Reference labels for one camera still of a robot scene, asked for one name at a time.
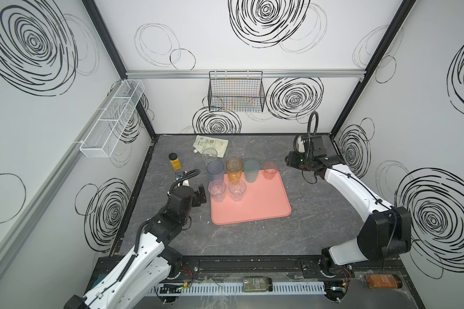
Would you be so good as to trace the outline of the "clear faceted glass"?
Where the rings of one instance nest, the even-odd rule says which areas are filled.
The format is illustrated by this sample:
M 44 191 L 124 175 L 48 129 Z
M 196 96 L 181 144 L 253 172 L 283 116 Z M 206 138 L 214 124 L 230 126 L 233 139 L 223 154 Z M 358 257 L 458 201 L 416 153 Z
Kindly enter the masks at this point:
M 209 162 L 212 162 L 217 159 L 218 152 L 214 148 L 207 148 L 202 151 L 202 157 L 203 157 L 205 164 L 208 164 Z

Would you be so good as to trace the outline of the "pink plastic tray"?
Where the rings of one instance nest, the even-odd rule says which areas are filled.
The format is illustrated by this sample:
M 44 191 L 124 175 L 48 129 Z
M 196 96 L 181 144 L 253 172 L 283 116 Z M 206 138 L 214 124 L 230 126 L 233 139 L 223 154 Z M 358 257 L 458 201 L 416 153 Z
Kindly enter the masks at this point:
M 260 171 L 255 182 L 246 182 L 242 199 L 233 199 L 228 177 L 224 179 L 223 200 L 211 199 L 211 219 L 216 225 L 237 224 L 247 221 L 267 220 L 287 217 L 291 214 L 291 204 L 287 197 L 279 173 L 268 180 Z

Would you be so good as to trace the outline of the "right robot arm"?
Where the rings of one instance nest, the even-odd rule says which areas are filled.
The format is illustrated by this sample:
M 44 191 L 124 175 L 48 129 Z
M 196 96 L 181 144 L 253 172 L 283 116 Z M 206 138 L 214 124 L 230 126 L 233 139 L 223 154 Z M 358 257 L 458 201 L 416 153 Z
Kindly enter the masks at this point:
M 323 275 L 333 278 L 342 267 L 352 263 L 384 261 L 411 250 L 410 212 L 378 196 L 352 173 L 340 156 L 329 156 L 322 137 L 297 135 L 285 162 L 288 167 L 312 172 L 331 184 L 363 221 L 355 239 L 323 249 L 318 262 Z

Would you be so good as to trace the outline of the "clear short glass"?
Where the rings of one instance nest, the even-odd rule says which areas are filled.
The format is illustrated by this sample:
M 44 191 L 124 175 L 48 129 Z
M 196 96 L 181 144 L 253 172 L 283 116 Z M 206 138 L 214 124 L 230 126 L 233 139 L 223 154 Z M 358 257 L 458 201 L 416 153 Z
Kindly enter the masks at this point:
M 246 183 L 240 179 L 234 179 L 229 183 L 229 192 L 232 200 L 241 201 L 246 194 Z

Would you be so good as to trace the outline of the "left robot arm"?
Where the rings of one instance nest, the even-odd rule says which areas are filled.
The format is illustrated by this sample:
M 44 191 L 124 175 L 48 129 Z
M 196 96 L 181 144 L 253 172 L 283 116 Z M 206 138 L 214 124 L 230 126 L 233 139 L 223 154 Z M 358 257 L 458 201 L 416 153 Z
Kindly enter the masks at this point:
M 160 282 L 180 274 L 182 255 L 169 246 L 187 224 L 192 208 L 207 202 L 203 185 L 172 187 L 167 203 L 138 228 L 132 250 L 84 296 L 65 308 L 134 308 Z

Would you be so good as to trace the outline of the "pink translucent plastic cup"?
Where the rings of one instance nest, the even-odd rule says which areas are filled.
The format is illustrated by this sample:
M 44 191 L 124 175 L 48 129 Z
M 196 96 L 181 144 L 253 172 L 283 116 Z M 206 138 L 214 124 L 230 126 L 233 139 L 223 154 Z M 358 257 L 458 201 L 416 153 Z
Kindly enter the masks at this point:
M 275 162 L 266 162 L 264 164 L 263 175 L 267 180 L 273 180 L 278 173 L 278 164 Z

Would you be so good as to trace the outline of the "teal green plastic cup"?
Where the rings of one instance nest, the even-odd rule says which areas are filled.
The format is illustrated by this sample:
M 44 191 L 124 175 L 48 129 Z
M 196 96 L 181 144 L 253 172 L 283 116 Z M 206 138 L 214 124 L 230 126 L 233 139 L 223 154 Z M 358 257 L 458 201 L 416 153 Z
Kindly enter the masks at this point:
M 258 177 L 260 164 L 256 160 L 247 160 L 244 163 L 245 179 L 248 183 L 254 183 Z

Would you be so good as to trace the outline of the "blue textured plastic cup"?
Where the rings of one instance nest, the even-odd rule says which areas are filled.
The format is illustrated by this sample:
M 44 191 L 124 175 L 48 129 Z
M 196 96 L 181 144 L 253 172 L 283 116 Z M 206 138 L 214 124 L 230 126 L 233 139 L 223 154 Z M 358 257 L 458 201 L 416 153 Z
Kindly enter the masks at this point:
M 215 180 L 224 180 L 225 165 L 220 160 L 213 160 L 208 162 L 206 171 L 210 182 Z

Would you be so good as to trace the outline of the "clear ribbed plastic cup front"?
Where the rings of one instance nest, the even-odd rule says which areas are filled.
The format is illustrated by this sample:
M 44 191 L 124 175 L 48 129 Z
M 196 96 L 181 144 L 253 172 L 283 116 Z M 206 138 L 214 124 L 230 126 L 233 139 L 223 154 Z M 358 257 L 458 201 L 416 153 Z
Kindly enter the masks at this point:
M 210 197 L 215 202 L 221 202 L 226 197 L 227 186 L 223 180 L 214 180 L 208 185 Z

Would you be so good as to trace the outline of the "amber yellow plastic cup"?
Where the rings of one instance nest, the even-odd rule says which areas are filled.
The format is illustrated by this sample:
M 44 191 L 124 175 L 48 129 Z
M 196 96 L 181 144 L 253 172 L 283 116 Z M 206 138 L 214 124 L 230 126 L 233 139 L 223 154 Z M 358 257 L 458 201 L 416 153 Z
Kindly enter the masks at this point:
M 239 158 L 230 158 L 226 162 L 226 171 L 228 175 L 228 180 L 232 182 L 233 180 L 239 180 L 242 175 L 242 170 L 244 168 L 243 162 Z

